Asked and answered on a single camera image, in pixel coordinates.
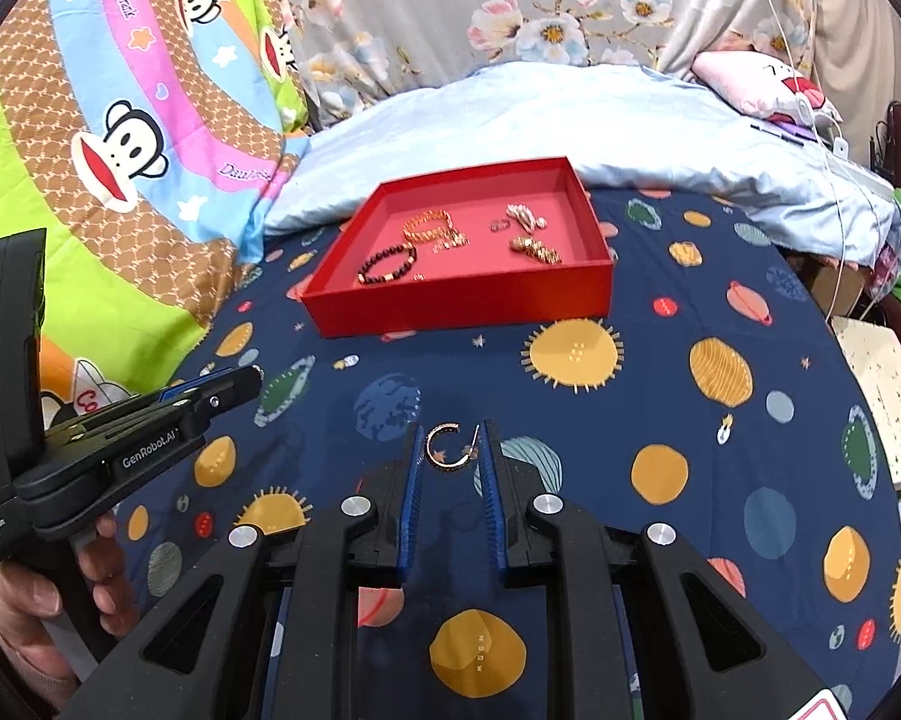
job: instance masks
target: black beaded bracelet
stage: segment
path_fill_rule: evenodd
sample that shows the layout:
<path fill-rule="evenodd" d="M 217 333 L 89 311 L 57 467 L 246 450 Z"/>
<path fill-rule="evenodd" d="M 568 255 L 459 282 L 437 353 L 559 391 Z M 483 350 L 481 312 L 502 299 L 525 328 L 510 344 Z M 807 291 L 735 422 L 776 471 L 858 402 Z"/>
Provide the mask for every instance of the black beaded bracelet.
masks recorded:
<path fill-rule="evenodd" d="M 381 260 L 386 260 L 388 257 L 393 257 L 395 254 L 400 254 L 404 251 L 407 252 L 407 259 L 404 260 L 403 265 L 396 269 L 396 271 L 391 271 L 389 274 L 383 274 L 382 276 L 367 275 L 372 266 L 376 265 Z M 384 281 L 396 281 L 397 279 L 406 276 L 410 272 L 410 268 L 413 268 L 416 261 L 417 247 L 413 244 L 401 244 L 396 247 L 385 248 L 375 255 L 372 255 L 369 260 L 360 266 L 359 271 L 357 271 L 357 281 L 361 284 L 379 284 Z"/>

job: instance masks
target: light blue blanket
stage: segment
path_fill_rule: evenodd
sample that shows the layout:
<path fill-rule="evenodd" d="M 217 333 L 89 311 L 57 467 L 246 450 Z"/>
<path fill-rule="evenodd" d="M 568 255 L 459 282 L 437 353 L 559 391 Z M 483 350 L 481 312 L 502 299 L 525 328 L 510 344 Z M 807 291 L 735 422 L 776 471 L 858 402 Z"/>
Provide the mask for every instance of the light blue blanket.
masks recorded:
<path fill-rule="evenodd" d="M 730 197 L 793 250 L 839 258 L 842 218 L 845 258 L 873 266 L 892 225 L 901 225 L 890 185 L 875 177 L 858 186 L 839 167 L 828 173 L 821 146 L 795 146 L 753 124 L 710 89 L 646 68 L 487 68 L 397 95 L 314 136 L 265 229 L 275 235 L 348 218 L 382 181 L 566 155 L 589 187 Z"/>

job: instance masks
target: orange star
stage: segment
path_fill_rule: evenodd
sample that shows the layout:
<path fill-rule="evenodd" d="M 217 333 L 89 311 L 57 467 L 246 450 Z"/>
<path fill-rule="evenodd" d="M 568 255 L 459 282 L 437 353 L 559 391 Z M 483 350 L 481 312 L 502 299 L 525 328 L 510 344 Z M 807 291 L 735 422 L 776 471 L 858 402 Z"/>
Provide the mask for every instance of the orange star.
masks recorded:
<path fill-rule="evenodd" d="M 156 38 L 149 26 L 141 26 L 139 29 L 130 30 L 130 42 L 127 43 L 129 49 L 136 49 L 138 52 L 149 52 L 149 47 L 156 43 Z"/>

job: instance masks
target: red box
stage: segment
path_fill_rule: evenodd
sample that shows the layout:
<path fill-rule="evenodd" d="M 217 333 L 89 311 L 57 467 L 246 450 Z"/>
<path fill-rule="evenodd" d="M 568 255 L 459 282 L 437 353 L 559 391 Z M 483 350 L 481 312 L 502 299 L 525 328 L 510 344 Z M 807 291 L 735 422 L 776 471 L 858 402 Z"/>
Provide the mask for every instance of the red box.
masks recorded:
<path fill-rule="evenodd" d="M 523 203 L 547 220 L 535 238 L 557 250 L 545 265 L 511 251 L 517 223 L 492 232 L 507 205 Z M 373 252 L 404 243 L 403 225 L 446 210 L 471 241 L 439 253 L 417 244 L 410 274 L 361 285 L 357 271 Z M 394 256 L 372 274 L 391 271 Z M 423 274 L 425 280 L 413 277 Z M 441 330 L 487 324 L 603 317 L 610 310 L 613 263 L 591 202 L 567 158 L 465 167 L 389 181 L 377 187 L 330 247 L 300 295 L 324 338 Z"/>

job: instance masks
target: metal bolt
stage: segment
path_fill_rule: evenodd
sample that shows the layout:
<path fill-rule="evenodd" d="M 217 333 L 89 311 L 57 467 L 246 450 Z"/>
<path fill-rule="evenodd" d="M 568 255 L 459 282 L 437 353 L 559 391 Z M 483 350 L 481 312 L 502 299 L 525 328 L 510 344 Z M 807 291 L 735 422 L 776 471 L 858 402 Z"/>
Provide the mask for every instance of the metal bolt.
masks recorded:
<path fill-rule="evenodd" d="M 655 544 L 660 544 L 661 547 L 668 547 L 677 541 L 677 531 L 666 522 L 655 522 L 647 528 L 647 538 Z"/>
<path fill-rule="evenodd" d="M 563 507 L 564 501 L 550 493 L 543 493 L 534 498 L 534 508 L 541 514 L 557 514 Z"/>
<path fill-rule="evenodd" d="M 340 511 L 348 517 L 362 517 L 367 512 L 370 512 L 370 499 L 365 498 L 363 495 L 351 495 L 350 498 L 346 498 L 340 505 Z"/>
<path fill-rule="evenodd" d="M 257 541 L 257 531 L 250 525 L 238 525 L 231 531 L 228 541 L 237 549 L 249 547 L 250 544 Z"/>

